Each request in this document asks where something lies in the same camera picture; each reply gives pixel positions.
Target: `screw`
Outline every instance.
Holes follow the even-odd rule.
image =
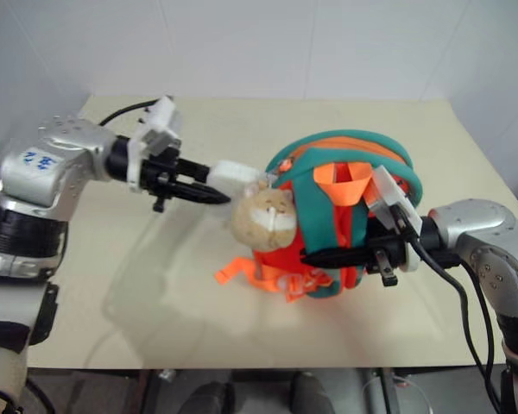
[[[161,185],[166,185],[168,182],[169,182],[169,173],[168,172],[162,172],[161,174],[159,174],[159,176],[157,177],[157,181],[159,182],[159,184]]]

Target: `black cable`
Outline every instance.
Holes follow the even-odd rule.
[[[41,402],[47,414],[55,414],[55,408],[52,401],[50,401],[44,391],[32,379],[27,377],[25,386]]]
[[[107,116],[102,120],[102,122],[99,124],[100,127],[105,126],[107,123],[109,123],[111,120],[117,118],[118,116],[122,114],[126,114],[127,112],[131,112],[132,110],[140,110],[142,108],[147,108],[157,102],[157,99],[153,99],[151,101],[146,102],[140,102],[140,103],[134,103],[132,105],[126,106],[124,108],[121,108],[120,110],[116,110],[111,115]]]
[[[16,406],[14,404],[13,399],[9,397],[8,394],[5,392],[0,391],[0,399],[6,403],[6,407],[3,411],[4,414],[15,414],[16,413]]]
[[[472,336],[470,332],[470,319],[468,316],[468,296],[466,295],[466,291],[464,290],[463,286],[457,280],[455,280],[448,272],[446,272],[445,269],[441,267],[438,264],[438,262],[435,261],[432,258],[432,256],[424,249],[424,247],[422,247],[419,239],[410,238],[408,241],[411,243],[411,246],[413,247],[416,254],[419,255],[419,257],[429,267],[431,267],[432,270],[436,272],[445,282],[450,284],[457,291],[458,296],[460,298],[460,313],[463,321],[464,338],[466,339],[468,349],[470,350],[472,357],[476,362],[476,367],[482,375],[483,379],[485,380],[487,374],[485,372],[485,369],[483,368],[482,362],[480,361],[480,357],[477,354],[476,348],[474,347],[474,342],[472,341]],[[486,391],[488,393],[488,397],[490,398],[491,405],[493,405],[493,408],[495,409],[495,412],[497,414],[500,414],[501,409],[496,401],[496,392],[491,384],[489,387],[487,387],[486,383]]]
[[[483,295],[482,288],[479,284],[476,273],[472,270],[472,268],[465,261],[461,260],[461,266],[470,276],[471,282],[474,285],[474,290],[476,291],[477,300],[482,308],[483,314],[483,322],[485,324],[485,332],[487,334],[487,363],[485,366],[485,389],[493,393],[493,398],[497,402],[499,406],[501,406],[501,401],[497,396],[496,390],[493,387],[493,383],[491,382],[491,373],[493,371],[493,363],[495,362],[495,342],[493,338],[493,326],[491,325],[490,319],[490,311],[487,307],[487,302],[485,301],[485,296]]]

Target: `wire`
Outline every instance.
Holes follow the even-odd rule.
[[[10,413],[16,413],[16,405],[14,404],[13,399],[9,397],[8,394],[5,392],[0,391],[0,399],[6,403],[6,407],[3,411],[3,413],[10,414]]]
[[[102,122],[99,124],[100,127],[104,127],[106,124],[111,122],[113,119],[117,118],[118,116],[122,114],[126,114],[127,112],[131,112],[132,110],[140,110],[142,108],[147,108],[157,102],[157,99],[153,99],[151,101],[145,101],[140,103],[134,103],[132,105],[126,106],[124,108],[121,108],[120,110],[116,110],[112,114],[108,115],[106,118],[102,120]]]
[[[428,399],[428,396],[426,395],[424,390],[418,384],[414,383],[410,379],[400,377],[399,375],[394,375],[394,380],[399,380],[401,382],[404,382],[405,384],[409,384],[410,386],[416,388],[418,390],[418,392],[422,395],[422,398],[424,399],[424,401],[426,402],[426,405],[428,408],[428,414],[433,414],[433,408],[432,408],[432,405],[430,404],[430,400]]]
[[[372,384],[374,381],[378,380],[378,377],[374,377],[373,379],[368,380],[364,383],[363,389],[361,390],[361,399],[364,400],[364,392],[366,391],[367,387]]]
[[[55,408],[52,404],[52,401],[50,401],[50,399],[47,397],[44,391],[32,379],[27,377],[27,382],[25,383],[25,386],[29,391],[32,392],[36,399],[38,399],[41,402],[47,414],[55,414]]]
[[[462,321],[463,321],[464,338],[466,339],[468,349],[470,350],[472,357],[474,358],[474,361],[476,362],[476,367],[479,370],[480,374],[482,375],[482,377],[485,381],[487,374],[485,372],[485,369],[482,366],[482,362],[480,361],[480,357],[477,354],[476,348],[474,347],[474,343],[472,341],[472,336],[471,336],[471,332],[470,332],[470,319],[468,316],[468,296],[466,295],[466,291],[464,290],[463,286],[457,280],[455,280],[448,272],[445,271],[445,269],[443,267],[441,267],[439,265],[439,263],[437,261],[435,261],[433,259],[433,257],[420,244],[419,239],[410,238],[409,242],[411,243],[411,246],[413,247],[416,254],[419,255],[420,258],[429,267],[431,267],[432,270],[434,272],[436,272],[445,282],[450,284],[457,291],[458,296],[460,298],[460,311],[461,311],[461,317],[462,317]],[[491,405],[493,405],[493,408],[495,409],[496,413],[500,414],[501,410],[497,403],[496,392],[493,389],[493,386],[491,384],[490,384],[490,386],[487,386],[487,383],[486,383],[486,391],[488,393],[488,397],[490,398]]]
[[[474,271],[468,265],[468,263],[466,263],[464,260],[461,260],[461,266],[464,268],[464,270],[470,276],[471,282],[474,285],[474,290],[476,291],[477,300],[480,304],[480,307],[482,308],[483,322],[485,324],[485,332],[487,335],[487,363],[485,366],[485,377],[484,377],[485,389],[492,391],[493,398],[495,399],[497,404],[500,406],[501,401],[497,396],[497,393],[495,391],[495,388],[493,387],[493,384],[491,383],[491,373],[493,371],[493,363],[495,361],[495,341],[493,338],[493,325],[491,324],[490,312],[488,310],[487,303],[485,301],[485,297],[483,296],[482,288],[480,287],[480,284],[478,283],[477,275],[474,273]]]
[[[379,378],[380,377],[374,377],[373,379],[370,379],[364,383],[363,389],[361,390],[361,400],[364,400],[364,392],[366,391],[367,387],[369,387],[374,381],[378,380]],[[404,382],[405,384],[409,384],[410,386],[413,386],[414,388],[416,388],[420,392],[420,394],[422,394],[422,398],[426,402],[426,405],[428,408],[427,414],[433,414],[433,408],[432,408],[432,405],[430,404],[430,400],[428,399],[428,396],[426,395],[424,390],[422,390],[422,388],[420,388],[419,385],[415,384],[413,381],[411,381],[409,379],[405,379],[405,378],[397,376],[397,375],[394,375],[393,379],[399,380],[401,382]]]

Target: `orange strap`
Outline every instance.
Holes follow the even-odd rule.
[[[332,280],[322,271],[305,275],[288,273],[278,267],[259,265],[261,274],[257,274],[257,263],[247,257],[237,257],[223,270],[215,273],[215,279],[221,285],[234,279],[240,272],[244,272],[248,281],[254,287],[268,292],[285,292],[286,300],[293,302],[303,297],[307,292],[317,290],[318,286],[330,285]]]
[[[368,162],[348,162],[347,167],[351,181],[337,183],[336,165],[332,162],[317,166],[313,171],[313,179],[326,193],[334,205],[356,205],[364,194],[364,190],[372,178],[372,165]]]
[[[364,141],[360,138],[352,138],[350,136],[331,136],[322,140],[309,142],[297,147],[290,155],[290,159],[298,159],[309,148],[335,148],[335,149],[357,149],[373,154],[383,155],[405,164],[405,160],[392,150],[385,148],[383,145],[375,142]]]

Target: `teal strap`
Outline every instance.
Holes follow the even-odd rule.
[[[291,170],[278,178],[275,187],[289,180],[295,180],[296,177],[309,170],[312,171],[316,166],[322,166],[330,162],[369,162],[374,168],[385,166],[390,174],[401,177],[408,182],[409,197],[414,206],[418,205],[422,198],[422,184],[412,168],[391,158],[355,149],[309,148],[295,161]]]
[[[413,167],[413,161],[409,157],[407,150],[397,141],[392,140],[386,135],[378,134],[371,131],[363,131],[361,129],[335,129],[333,131],[319,132],[317,134],[306,136],[296,142],[291,143],[283,148],[268,164],[267,172],[273,171],[278,167],[280,162],[286,159],[295,149],[301,145],[323,140],[325,138],[332,138],[334,136],[349,136],[350,138],[357,138],[364,141],[374,142],[383,147],[393,151],[401,156],[408,166]]]
[[[351,220],[351,246],[364,246],[364,238],[366,237],[366,222],[369,219],[369,208],[364,201],[353,206],[353,218]],[[334,281],[330,286],[320,286],[316,291],[309,292],[307,295],[311,298],[329,298],[341,292],[340,272],[330,273]],[[361,282],[361,278],[357,277],[357,286]]]
[[[308,253],[336,248],[338,238],[334,222],[334,204],[314,182],[313,171],[294,178],[295,209],[303,242]]]

